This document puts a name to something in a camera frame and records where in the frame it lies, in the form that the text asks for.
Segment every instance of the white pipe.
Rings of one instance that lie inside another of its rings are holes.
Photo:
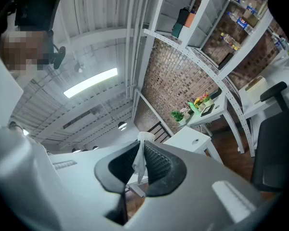
[[[103,5],[103,13],[104,13],[104,16],[103,16],[103,19],[104,19],[104,28],[107,27],[107,1],[108,1],[108,0],[104,0],[104,5]]]
[[[142,97],[142,99],[145,101],[145,103],[149,106],[149,108],[152,110],[152,112],[157,116],[157,118],[160,120],[160,122],[163,124],[163,126],[165,127],[165,129],[168,131],[168,133],[173,136],[174,133],[172,132],[172,130],[168,127],[168,125],[166,124],[166,122],[164,122],[164,120],[159,116],[159,114],[156,112],[156,110],[152,107],[152,105],[148,102],[148,100],[141,94],[141,92],[135,88],[134,91],[134,96],[136,96],[136,92]]]
[[[134,7],[134,0],[130,0],[129,12],[127,16],[126,44],[125,44],[125,95],[126,95],[126,98],[128,98],[130,34],[131,34],[131,16],[132,16],[133,7]]]
[[[118,5],[118,0],[114,0],[114,9],[113,9],[113,11],[114,11],[114,14],[113,14],[113,17],[112,17],[112,25],[113,26],[116,26],[116,14],[117,14],[117,10],[116,10],[116,8],[117,8],[117,5]]]
[[[116,6],[116,18],[115,18],[115,26],[118,27],[119,25],[119,12],[120,12],[120,0],[117,0],[117,6]],[[117,66],[119,71],[121,71],[121,68],[119,67],[119,48],[118,48],[118,40],[116,39],[116,57],[117,57]],[[118,84],[121,84],[121,74],[118,74]]]
[[[133,35],[133,48],[132,48],[132,53],[131,53],[131,77],[130,77],[130,82],[131,85],[134,83],[133,82],[133,73],[134,73],[134,60],[135,60],[135,54],[136,54],[136,43],[137,43],[137,37],[140,37],[138,35],[139,33],[139,21],[140,21],[140,15],[141,15],[141,9],[143,6],[144,0],[139,0],[138,3],[138,9],[137,9],[137,16],[136,16],[136,21],[134,25],[134,35]],[[133,96],[133,88],[130,89],[130,98]]]
[[[192,10],[192,8],[194,7],[196,0],[192,0],[191,5],[189,6],[189,10]]]
[[[134,90],[134,101],[132,105],[132,110],[131,110],[131,121],[134,122],[135,116],[136,116],[136,105],[139,102],[139,96],[136,95],[136,91]]]
[[[82,31],[81,19],[80,19],[80,14],[79,14],[78,0],[74,0],[74,5],[75,5],[76,22],[77,22],[79,34],[82,34],[83,31]]]
[[[71,51],[72,51],[72,53],[74,55],[74,58],[75,58],[76,62],[78,63],[77,56],[76,56],[76,54],[75,54],[75,52],[73,50],[71,39],[69,37],[69,34],[67,32],[67,29],[66,29],[66,24],[65,24],[64,19],[63,19],[62,10],[61,10],[61,3],[59,4],[59,14],[60,14],[60,20],[61,20],[62,28],[63,28],[63,31],[64,31],[64,33],[66,35],[66,40],[67,40],[67,42],[68,42],[68,44],[69,44],[69,46],[71,48]]]
[[[141,31],[140,33],[142,33],[142,29],[143,29],[143,26],[144,26],[144,22],[145,22],[145,13],[146,13],[146,8],[148,6],[148,3],[149,3],[149,0],[145,0],[145,3],[144,3],[144,13],[143,13],[143,16],[141,18]],[[135,63],[134,63],[134,66],[135,68],[137,68],[137,62],[138,62],[138,56],[139,56],[139,47],[140,47],[140,40],[141,40],[141,36],[139,35],[139,38],[138,38],[138,42],[137,42],[137,50],[136,50],[136,57],[135,57]],[[134,73],[133,73],[133,79],[132,79],[132,83],[134,83],[135,81],[135,75],[136,75],[136,69],[134,70]]]

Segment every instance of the black object on shelf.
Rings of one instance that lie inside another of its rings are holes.
[[[185,21],[189,15],[190,11],[187,9],[187,8],[184,8],[184,9],[180,9],[180,12],[179,12],[179,16],[178,16],[178,19],[177,19],[177,24],[180,24],[180,25],[183,25],[185,24]]]
[[[232,53],[228,53],[226,57],[221,61],[221,63],[218,66],[218,69],[221,70],[225,65],[230,61],[230,59],[233,57]]]
[[[217,98],[222,93],[222,89],[218,88],[215,92],[210,94],[210,98],[213,100]]]

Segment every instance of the vent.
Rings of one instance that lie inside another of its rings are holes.
[[[63,126],[63,129],[68,128],[69,126],[71,126],[73,123],[77,122],[78,120],[84,118],[85,116],[87,116],[88,114],[90,114],[90,110],[86,111],[85,113],[82,113],[81,115],[77,116],[75,119],[71,120],[69,123],[66,123]]]
[[[55,170],[61,169],[61,168],[65,168],[65,167],[70,167],[72,165],[77,164],[76,161],[74,160],[69,160],[69,161],[65,161],[65,162],[60,162],[60,163],[54,163],[53,167]]]

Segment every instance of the white desk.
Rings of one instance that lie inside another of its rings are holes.
[[[284,81],[288,87],[282,91],[282,94],[289,107],[289,61],[280,59],[283,54],[284,52],[280,52],[270,65],[268,65],[258,76],[262,76],[266,79],[269,88],[280,81]],[[265,119],[281,112],[281,110],[275,98],[271,98],[265,102],[259,101],[257,103],[252,103],[245,91],[247,85],[239,90],[239,95],[242,102],[244,117],[246,119],[250,118],[251,121],[251,134],[253,137],[254,149],[256,149],[260,124]]]
[[[238,145],[238,151],[244,153],[243,143],[241,140],[241,136],[236,128],[235,122],[233,121],[232,117],[230,116],[229,112],[227,111],[227,98],[222,93],[217,98],[214,99],[215,106],[210,114],[201,117],[201,115],[194,114],[192,118],[186,124],[188,127],[193,128],[196,126],[200,126],[204,123],[208,123],[214,120],[221,118],[224,116],[232,133],[236,139]]]
[[[211,142],[211,138],[188,127],[182,128],[179,132],[165,141],[164,144],[172,145],[186,151],[203,155],[206,155],[205,150],[208,149],[211,158],[215,159],[221,164],[223,163],[217,153],[217,150]]]

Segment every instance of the brick wall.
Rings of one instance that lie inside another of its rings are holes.
[[[232,11],[239,16],[244,13],[243,9],[233,3],[229,4],[226,11]],[[284,36],[275,21],[271,23],[271,27],[275,32]],[[240,43],[247,37],[247,33],[233,22],[228,15],[224,14],[203,48],[203,51],[217,64],[229,52],[234,51],[221,39],[221,32],[229,33]],[[277,53],[271,35],[266,32],[250,54],[229,74],[230,79],[240,89],[255,78]],[[216,71],[209,61],[201,55],[198,57],[213,71]],[[174,133],[179,129],[178,123],[171,117],[171,111],[180,110],[188,101],[191,101],[191,98],[196,98],[204,92],[212,93],[217,88],[214,81],[199,66],[170,45],[158,39],[155,40],[142,93]],[[144,102],[139,102],[135,117],[135,124],[140,131],[152,127],[151,124],[156,121],[155,115],[144,105],[146,106]],[[234,121],[238,122],[238,118],[230,105],[228,111]],[[210,129],[215,131],[226,126],[228,126],[227,122],[219,119],[212,122]]]

